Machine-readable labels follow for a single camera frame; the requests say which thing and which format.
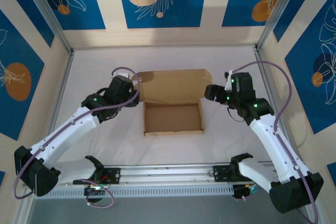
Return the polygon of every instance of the box lid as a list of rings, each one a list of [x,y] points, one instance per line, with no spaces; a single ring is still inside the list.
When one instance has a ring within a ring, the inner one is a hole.
[[[139,72],[140,101],[157,104],[192,104],[204,97],[212,77],[205,69]]]

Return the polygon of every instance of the white tabletop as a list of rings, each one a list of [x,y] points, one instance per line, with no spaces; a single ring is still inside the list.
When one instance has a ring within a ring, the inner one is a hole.
[[[142,47],[75,52],[59,110],[57,126],[80,103],[111,81],[111,71],[125,66],[136,72],[151,70],[207,69],[214,84],[224,85],[224,72],[255,61],[252,47]],[[247,68],[257,97],[266,98],[259,68]],[[235,122],[226,106],[202,99],[204,134],[143,135],[143,105],[123,108],[116,118],[103,122],[72,146],[61,158],[69,161],[93,155],[105,165],[195,164],[229,162],[248,152],[259,161],[270,158],[261,141],[245,122]]]

